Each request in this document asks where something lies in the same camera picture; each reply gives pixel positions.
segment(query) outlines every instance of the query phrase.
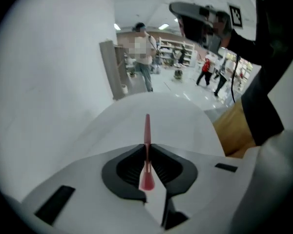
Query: white ceiling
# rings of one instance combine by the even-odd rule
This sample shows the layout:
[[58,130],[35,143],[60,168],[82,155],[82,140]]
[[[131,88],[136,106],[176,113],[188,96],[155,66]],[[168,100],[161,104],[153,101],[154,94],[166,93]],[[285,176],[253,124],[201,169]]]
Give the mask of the white ceiling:
[[168,23],[167,31],[178,34],[178,23],[174,21],[175,17],[168,9],[168,5],[173,1],[212,5],[214,8],[227,12],[229,2],[241,7],[243,24],[255,28],[255,0],[114,0],[116,23],[122,31],[130,30],[139,21],[149,28],[156,29],[163,23]]

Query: tiled floor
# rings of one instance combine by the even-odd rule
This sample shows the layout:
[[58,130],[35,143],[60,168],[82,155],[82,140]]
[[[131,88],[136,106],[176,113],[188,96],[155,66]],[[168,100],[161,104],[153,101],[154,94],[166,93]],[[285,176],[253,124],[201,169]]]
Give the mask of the tiled floor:
[[184,97],[199,106],[202,110],[224,106],[219,98],[226,93],[226,86],[220,90],[218,94],[219,98],[216,98],[213,95],[213,91],[215,91],[219,79],[216,81],[211,79],[209,87],[206,88],[205,80],[202,78],[200,86],[196,86],[195,83],[200,72],[197,69],[190,67],[184,68],[182,71],[183,78],[181,81],[174,78],[175,68],[161,68],[160,74],[152,74],[151,79],[153,91],[160,93],[173,93],[177,97]]

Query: white pillar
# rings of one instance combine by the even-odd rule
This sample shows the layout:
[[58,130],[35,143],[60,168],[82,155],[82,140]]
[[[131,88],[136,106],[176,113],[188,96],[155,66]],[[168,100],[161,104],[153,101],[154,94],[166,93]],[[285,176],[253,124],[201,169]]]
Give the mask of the white pillar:
[[0,27],[0,188],[22,200],[112,104],[113,0],[18,0]]

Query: black cable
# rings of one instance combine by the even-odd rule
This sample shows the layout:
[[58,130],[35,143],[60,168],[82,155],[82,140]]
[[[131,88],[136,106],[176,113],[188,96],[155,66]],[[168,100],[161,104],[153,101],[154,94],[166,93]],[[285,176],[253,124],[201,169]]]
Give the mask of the black cable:
[[233,99],[234,103],[235,103],[235,100],[234,100],[234,95],[233,95],[233,80],[234,80],[234,76],[235,76],[235,71],[236,71],[236,69],[238,67],[239,60],[240,60],[240,55],[238,54],[236,56],[235,68],[234,68],[234,71],[233,71],[233,74],[232,74],[232,79],[231,79],[231,95],[232,95],[232,99]]

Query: ceiling light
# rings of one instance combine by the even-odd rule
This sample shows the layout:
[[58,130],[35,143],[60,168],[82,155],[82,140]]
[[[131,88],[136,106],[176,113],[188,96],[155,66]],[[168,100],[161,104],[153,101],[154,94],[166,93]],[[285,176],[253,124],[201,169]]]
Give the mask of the ceiling light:
[[118,27],[117,24],[114,24],[114,28],[115,28],[116,30],[121,30],[120,27]]
[[162,26],[158,27],[160,30],[166,29],[169,25],[164,23]]

